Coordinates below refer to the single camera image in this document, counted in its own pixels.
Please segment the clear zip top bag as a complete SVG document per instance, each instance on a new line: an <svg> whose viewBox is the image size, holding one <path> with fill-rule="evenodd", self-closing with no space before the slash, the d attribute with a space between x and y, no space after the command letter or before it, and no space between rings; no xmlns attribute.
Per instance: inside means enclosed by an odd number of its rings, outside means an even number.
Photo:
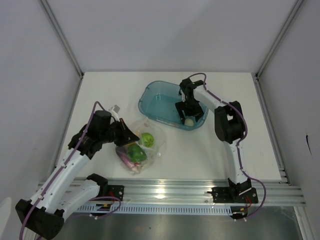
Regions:
<svg viewBox="0 0 320 240"><path fill-rule="evenodd" d="M166 138L166 134L163 131L162 128L160 128L159 126L155 125L149 118L144 118L141 120L137 120L135 122L133 122L130 127L130 130L132 130L132 132L137 135L140 140L136 141L135 145L139 145L144 152L147 155L147 159L142 161L142 162L133 162L135 165L139 166L141 171L139 173L134 173L131 172L130 170L127 169L127 167L122 163L122 161L120 160L123 168L125 168L128 172L130 172L132 175L137 175L140 174L142 171L144 171L145 169L149 168L150 166L152 166L155 162L159 162L161 160L161 158L163 157L166 148L167 148L167 138ZM142 143L142 133L150 133L153 135L154 137L154 144L152 147L145 147ZM127 147L125 146L117 146L115 148L115 152L116 149L121 149L123 152L127 154Z"/></svg>

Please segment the white egg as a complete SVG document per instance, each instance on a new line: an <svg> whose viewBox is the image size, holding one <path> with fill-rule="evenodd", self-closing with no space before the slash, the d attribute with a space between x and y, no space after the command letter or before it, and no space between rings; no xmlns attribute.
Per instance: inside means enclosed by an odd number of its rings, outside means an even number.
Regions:
<svg viewBox="0 0 320 240"><path fill-rule="evenodd" d="M192 126L194 126L194 121L193 121L191 118L188 118L188 119L186 119L186 120L184 121L184 124L185 124L186 126L192 127Z"/></svg>

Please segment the orange mango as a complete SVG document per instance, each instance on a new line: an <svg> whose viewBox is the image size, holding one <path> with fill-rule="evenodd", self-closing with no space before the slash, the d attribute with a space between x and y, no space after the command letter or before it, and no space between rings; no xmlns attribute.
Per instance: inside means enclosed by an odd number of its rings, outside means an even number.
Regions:
<svg viewBox="0 0 320 240"><path fill-rule="evenodd" d="M136 144L136 142L134 141L134 142L131 142L131 143L128 143L128 144L126 144L125 145L125 147L127 148L127 147L129 147L129 146L131 146L131 145L134 145L134 144Z"/></svg>

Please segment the green custard apple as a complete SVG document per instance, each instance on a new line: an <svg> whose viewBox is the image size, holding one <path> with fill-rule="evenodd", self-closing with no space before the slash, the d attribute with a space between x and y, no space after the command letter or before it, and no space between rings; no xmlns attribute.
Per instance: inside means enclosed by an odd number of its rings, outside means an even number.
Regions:
<svg viewBox="0 0 320 240"><path fill-rule="evenodd" d="M153 146L155 139L152 134L148 132L144 132L141 134L141 137L142 137L142 143L145 147L151 148Z"/></svg>

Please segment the green bell pepper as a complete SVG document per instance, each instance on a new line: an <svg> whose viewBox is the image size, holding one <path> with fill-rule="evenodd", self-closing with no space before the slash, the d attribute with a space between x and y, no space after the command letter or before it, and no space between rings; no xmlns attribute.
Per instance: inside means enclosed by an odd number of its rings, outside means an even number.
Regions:
<svg viewBox="0 0 320 240"><path fill-rule="evenodd" d="M127 147L127 155L134 163L140 163L147 159L145 151L137 144L132 144Z"/></svg>

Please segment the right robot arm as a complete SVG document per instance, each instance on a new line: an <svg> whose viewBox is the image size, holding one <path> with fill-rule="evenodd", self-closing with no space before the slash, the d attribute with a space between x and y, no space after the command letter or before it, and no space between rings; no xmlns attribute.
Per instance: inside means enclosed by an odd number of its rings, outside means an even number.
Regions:
<svg viewBox="0 0 320 240"><path fill-rule="evenodd" d="M214 114L214 132L224 143L229 165L227 187L214 187L209 192L214 203L245 203L246 195L253 189L251 180L244 173L241 157L241 141L247 135L247 124L238 101L227 102L207 87L203 80L193 82L183 79L179 84L182 101L175 103L181 123L186 125L192 117L198 122L204 115L200 104L204 104Z"/></svg>

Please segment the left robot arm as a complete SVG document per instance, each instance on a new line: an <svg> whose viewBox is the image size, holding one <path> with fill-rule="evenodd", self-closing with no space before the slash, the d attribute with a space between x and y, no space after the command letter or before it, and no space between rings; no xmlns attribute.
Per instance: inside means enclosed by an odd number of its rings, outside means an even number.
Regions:
<svg viewBox="0 0 320 240"><path fill-rule="evenodd" d="M96 173L89 175L76 190L66 191L78 173L91 161L104 144L122 147L138 142L135 135L115 111L97 110L68 144L63 160L29 199L20 199L15 206L22 223L40 237L51 240L62 229L67 218L88 201L115 200L109 194L109 181Z"/></svg>

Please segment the purple eggplant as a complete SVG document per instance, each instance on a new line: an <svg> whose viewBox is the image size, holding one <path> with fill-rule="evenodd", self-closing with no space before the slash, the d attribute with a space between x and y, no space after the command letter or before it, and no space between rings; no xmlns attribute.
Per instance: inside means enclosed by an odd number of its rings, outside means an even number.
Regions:
<svg viewBox="0 0 320 240"><path fill-rule="evenodd" d="M135 165L127 156L125 152L123 152L120 148L116 149L116 154L118 155L119 159L122 161L122 163L126 166L128 170L130 170L133 173L139 173L141 171L141 168L137 165Z"/></svg>

